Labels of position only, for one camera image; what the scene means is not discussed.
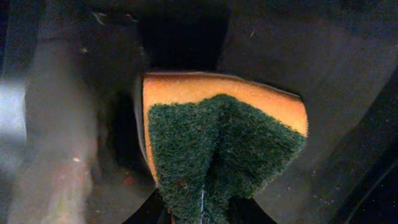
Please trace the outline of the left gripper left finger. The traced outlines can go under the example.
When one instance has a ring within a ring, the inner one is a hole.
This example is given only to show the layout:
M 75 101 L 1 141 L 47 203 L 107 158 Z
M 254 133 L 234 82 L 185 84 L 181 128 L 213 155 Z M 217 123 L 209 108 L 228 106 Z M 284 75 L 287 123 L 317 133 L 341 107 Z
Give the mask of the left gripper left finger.
M 153 192 L 137 24 L 117 9 L 9 11 L 7 223 L 124 223 Z

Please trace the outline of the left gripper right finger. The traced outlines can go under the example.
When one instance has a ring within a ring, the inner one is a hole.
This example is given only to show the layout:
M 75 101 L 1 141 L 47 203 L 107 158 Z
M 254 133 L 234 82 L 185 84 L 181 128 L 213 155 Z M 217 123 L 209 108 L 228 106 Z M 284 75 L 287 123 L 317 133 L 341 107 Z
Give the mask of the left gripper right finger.
M 342 223 L 397 138 L 396 1 L 232 1 L 218 67 L 302 97 L 307 147 L 261 194 L 277 223 Z

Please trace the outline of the green and yellow sponge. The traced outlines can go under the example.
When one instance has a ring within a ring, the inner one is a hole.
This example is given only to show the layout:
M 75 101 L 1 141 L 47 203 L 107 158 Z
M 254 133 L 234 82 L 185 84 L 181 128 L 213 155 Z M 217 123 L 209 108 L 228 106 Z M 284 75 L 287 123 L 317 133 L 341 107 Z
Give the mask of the green and yellow sponge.
M 142 151 L 172 223 L 264 222 L 254 196 L 305 148 L 299 96 L 215 73 L 148 73 Z

